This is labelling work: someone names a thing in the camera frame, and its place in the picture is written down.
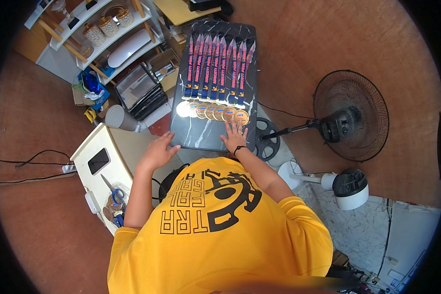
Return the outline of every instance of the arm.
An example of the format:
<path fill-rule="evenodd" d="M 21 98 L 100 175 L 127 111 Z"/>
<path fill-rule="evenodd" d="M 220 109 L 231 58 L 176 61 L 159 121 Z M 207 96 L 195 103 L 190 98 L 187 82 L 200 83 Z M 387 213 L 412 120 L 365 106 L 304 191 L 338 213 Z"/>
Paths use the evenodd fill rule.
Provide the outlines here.
<path fill-rule="evenodd" d="M 140 230 L 152 213 L 152 176 L 157 168 L 167 164 L 178 152 L 180 145 L 167 151 L 175 133 L 166 132 L 151 142 L 135 168 L 133 185 L 129 194 L 124 227 Z"/>
<path fill-rule="evenodd" d="M 227 146 L 227 149 L 231 153 L 234 153 L 237 146 L 246 146 L 248 128 L 245 128 L 245 132 L 242 134 L 242 122 L 237 126 L 232 119 L 231 123 L 232 128 L 230 128 L 227 121 L 225 122 L 227 137 L 221 135 L 220 138 Z M 250 173 L 258 187 L 268 194 L 276 203 L 279 203 L 286 197 L 294 196 L 289 186 L 274 169 L 256 157 L 250 150 L 241 148 L 237 150 L 235 156 L 245 170 Z"/>

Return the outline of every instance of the white shelf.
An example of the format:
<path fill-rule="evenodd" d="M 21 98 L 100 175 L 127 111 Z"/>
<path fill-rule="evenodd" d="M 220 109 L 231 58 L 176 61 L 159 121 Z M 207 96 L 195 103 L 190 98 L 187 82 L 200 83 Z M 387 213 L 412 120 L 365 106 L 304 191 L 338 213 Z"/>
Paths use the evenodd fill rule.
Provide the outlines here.
<path fill-rule="evenodd" d="M 114 77 L 116 77 L 116 75 L 118 73 L 122 72 L 123 69 L 128 67 L 131 63 L 135 62 L 137 58 L 141 57 L 142 55 L 147 53 L 149 50 L 155 48 L 155 46 L 160 44 L 161 43 L 160 36 L 156 32 L 154 32 L 154 30 L 152 30 L 152 32 L 154 34 L 155 43 L 152 43 L 152 41 L 149 41 L 147 44 L 142 46 L 139 50 L 134 52 L 134 54 L 132 54 L 126 61 L 124 61 L 122 65 L 120 65 L 119 67 L 115 68 L 114 73 L 112 73 L 111 76 L 109 76 L 108 79 L 104 79 L 102 76 L 100 76 L 100 74 L 98 74 L 98 78 L 100 79 L 100 83 L 103 84 L 103 85 L 108 84 L 112 79 L 114 79 Z"/>
<path fill-rule="evenodd" d="M 82 3 L 80 3 L 71 13 L 72 16 L 75 16 L 76 18 L 78 18 L 78 22 L 77 24 L 70 29 L 68 26 L 68 21 L 67 19 L 64 19 L 61 23 L 60 26 L 64 29 L 63 32 L 58 32 L 59 35 L 62 37 L 62 41 L 58 42 L 54 37 L 51 39 L 51 43 L 50 46 L 52 49 L 54 50 L 59 50 L 59 48 L 64 44 L 64 42 L 74 33 L 76 32 L 76 30 L 78 30 L 79 27 L 83 26 L 86 21 L 92 17 L 95 13 L 97 13 L 100 9 L 102 9 L 103 7 L 106 6 L 106 4 L 110 3 L 112 0 L 98 0 L 98 3 L 95 4 L 93 7 L 91 7 L 90 9 L 86 9 L 85 5 L 86 2 L 83 1 Z M 147 6 L 145 6 L 144 4 L 141 3 L 142 9 L 144 10 L 144 13 L 146 13 L 146 19 L 149 19 L 151 17 L 150 14 L 150 9 L 147 8 Z M 136 15 L 141 18 L 141 15 L 139 13 L 135 14 L 134 11 L 132 10 L 132 13 L 134 15 L 134 19 L 136 18 Z"/>
<path fill-rule="evenodd" d="M 41 3 L 41 1 L 37 2 L 37 6 L 36 9 L 33 11 L 33 13 L 31 14 L 31 16 L 26 20 L 26 22 L 24 23 L 24 26 L 28 28 L 28 30 L 31 29 L 31 27 L 34 25 L 34 23 L 39 19 L 39 17 L 42 15 L 42 13 L 44 12 L 44 10 L 46 10 L 49 5 L 52 4 L 54 0 L 50 0 L 49 3 L 47 3 L 46 7 L 41 8 L 41 6 L 39 5 L 39 3 Z"/>
<path fill-rule="evenodd" d="M 132 30 L 133 28 L 142 24 L 144 21 L 150 19 L 152 17 L 152 15 L 150 14 L 150 10 L 145 5 L 143 5 L 142 8 L 144 9 L 144 12 L 145 12 L 144 18 L 141 17 L 139 12 L 135 12 L 132 9 L 132 7 L 130 7 L 129 10 L 132 13 L 132 15 L 134 16 L 134 22 L 127 28 L 123 28 L 123 27 L 119 26 L 119 31 L 116 34 L 116 36 L 114 36 L 112 38 L 106 38 L 106 41 L 103 44 L 101 44 L 98 47 L 94 47 L 94 51 L 90 55 L 90 57 L 87 58 L 87 62 L 84 63 L 83 61 L 81 61 L 80 59 L 75 57 L 76 58 L 76 66 L 78 66 L 81 70 L 84 70 L 87 66 L 90 65 L 90 63 L 92 63 L 92 61 L 94 61 L 101 53 L 103 53 L 103 51 L 106 50 L 106 48 L 108 48 L 111 44 L 116 42 L 117 39 L 121 38 L 126 33 L 128 33 L 130 30 Z"/>

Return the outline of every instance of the yellow object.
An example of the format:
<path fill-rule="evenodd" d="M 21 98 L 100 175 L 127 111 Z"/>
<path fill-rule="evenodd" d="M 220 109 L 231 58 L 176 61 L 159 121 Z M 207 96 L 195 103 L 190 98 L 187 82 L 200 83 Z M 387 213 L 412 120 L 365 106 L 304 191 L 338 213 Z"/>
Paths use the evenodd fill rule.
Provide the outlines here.
<path fill-rule="evenodd" d="M 181 25 L 195 18 L 221 10 L 219 6 L 205 11 L 189 11 L 188 3 L 183 0 L 154 0 L 154 4 L 168 17 L 173 25 Z"/>
<path fill-rule="evenodd" d="M 96 111 L 95 109 L 88 107 L 88 109 L 85 111 L 84 115 L 86 116 L 86 118 L 88 118 L 88 120 L 93 123 L 94 120 L 96 119 Z"/>
<path fill-rule="evenodd" d="M 219 157 L 182 170 L 139 231 L 119 228 L 110 293 L 211 293 L 223 274 L 325 276 L 333 246 L 302 199 L 275 203 L 242 165 Z"/>

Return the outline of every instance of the table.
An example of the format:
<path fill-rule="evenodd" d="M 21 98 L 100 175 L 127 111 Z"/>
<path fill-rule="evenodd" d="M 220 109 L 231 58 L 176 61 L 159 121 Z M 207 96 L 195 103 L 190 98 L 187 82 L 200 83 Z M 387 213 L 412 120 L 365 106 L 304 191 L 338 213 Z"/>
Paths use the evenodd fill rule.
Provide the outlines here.
<path fill-rule="evenodd" d="M 256 40 L 255 27 L 246 24 L 237 23 L 227 23 L 227 22 L 217 22 L 217 21 L 197 21 L 192 25 L 192 30 L 199 32 L 224 32 L 231 34 L 233 37 L 240 36 L 243 40 L 252 38 Z M 184 118 L 180 117 L 176 113 L 176 106 L 182 102 L 182 96 L 184 95 L 186 89 L 186 80 L 188 76 L 188 49 L 189 42 L 186 42 L 184 48 L 184 54 L 182 56 L 182 61 L 180 65 L 180 73 L 178 75 L 178 80 L 176 82 L 176 90 L 173 99 L 173 106 L 171 111 L 171 122 L 170 131 L 175 132 L 175 137 L 173 138 L 172 145 L 181 145 L 182 148 L 188 149 L 199 149 L 199 150 L 211 150 L 211 151 L 227 151 L 225 144 L 219 138 L 220 135 L 225 135 L 225 125 L 223 121 L 211 121 L 211 120 L 201 120 L 198 118 Z M 253 54 L 253 60 L 250 64 L 245 83 L 245 106 L 246 111 L 250 115 L 250 121 L 247 124 L 248 135 L 247 135 L 247 147 L 249 150 L 254 151 L 255 149 L 255 129 L 257 120 L 257 51 L 255 50 Z M 225 82 L 225 93 L 230 92 L 231 83 L 231 63 L 228 67 L 227 78 Z M 212 74 L 209 82 L 209 89 L 212 85 Z"/>
<path fill-rule="evenodd" d="M 173 25 L 181 25 L 221 10 L 220 7 L 216 7 L 205 11 L 189 11 L 188 4 L 183 0 L 154 0 L 154 4 L 168 17 Z"/>

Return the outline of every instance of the gold medal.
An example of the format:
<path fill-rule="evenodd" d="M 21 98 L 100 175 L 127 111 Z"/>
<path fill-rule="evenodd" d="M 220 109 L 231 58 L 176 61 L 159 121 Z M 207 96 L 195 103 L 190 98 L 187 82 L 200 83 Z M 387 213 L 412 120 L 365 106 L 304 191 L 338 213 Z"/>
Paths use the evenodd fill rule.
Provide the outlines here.
<path fill-rule="evenodd" d="M 206 109 L 208 105 L 207 103 L 200 103 L 199 106 L 196 108 L 196 115 L 198 118 L 205 120 L 206 119 Z"/>
<path fill-rule="evenodd" d="M 222 114 L 224 113 L 225 106 L 224 105 L 218 105 L 214 108 L 214 118 L 216 121 L 224 121 L 222 118 Z"/>
<path fill-rule="evenodd" d="M 236 109 L 233 107 L 226 107 L 224 109 L 224 112 L 222 113 L 222 118 L 224 119 L 224 121 L 230 122 L 235 115 L 235 111 Z"/>
<path fill-rule="evenodd" d="M 199 103 L 198 102 L 190 102 L 189 104 L 188 104 L 188 109 L 189 109 L 189 117 L 191 117 L 191 118 L 197 118 L 197 115 L 196 115 L 196 108 L 199 106 Z"/>
<path fill-rule="evenodd" d="M 243 109 L 239 109 L 235 112 L 235 123 L 238 124 L 240 121 L 242 122 L 242 126 L 248 124 L 248 121 L 250 119 L 250 116 L 248 115 L 248 113 L 243 110 Z"/>
<path fill-rule="evenodd" d="M 182 118 L 187 118 L 189 116 L 189 108 L 188 108 L 188 101 L 180 102 L 176 106 L 176 113 L 181 116 Z"/>
<path fill-rule="evenodd" d="M 208 120 L 212 120 L 212 121 L 215 120 L 215 118 L 214 118 L 214 110 L 216 110 L 216 105 L 208 104 L 208 106 L 206 108 L 206 113 L 205 113 L 205 115 L 206 115 Z"/>

